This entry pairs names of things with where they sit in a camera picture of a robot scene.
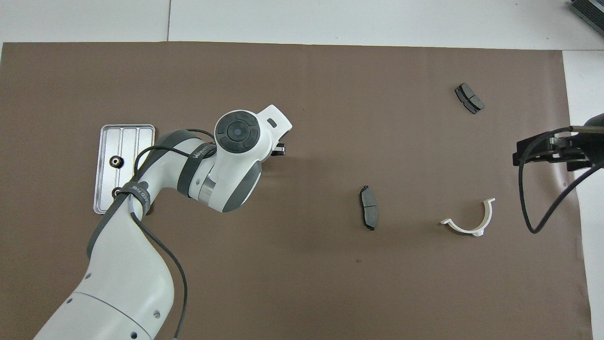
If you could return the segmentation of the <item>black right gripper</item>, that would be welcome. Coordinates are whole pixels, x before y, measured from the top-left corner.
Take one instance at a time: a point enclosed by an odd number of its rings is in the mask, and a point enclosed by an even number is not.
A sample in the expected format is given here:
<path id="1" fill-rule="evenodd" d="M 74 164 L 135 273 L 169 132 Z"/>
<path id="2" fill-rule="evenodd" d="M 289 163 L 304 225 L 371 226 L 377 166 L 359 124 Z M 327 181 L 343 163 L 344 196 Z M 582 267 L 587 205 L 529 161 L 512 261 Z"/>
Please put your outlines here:
<path id="1" fill-rule="evenodd" d="M 524 163 L 554 163 L 554 156 L 559 154 L 566 170 L 569 172 L 592 168 L 603 161 L 604 127 L 571 126 L 567 137 L 552 137 L 550 134 L 538 134 L 516 142 L 513 154 L 513 166 L 519 167 L 527 149 Z"/>

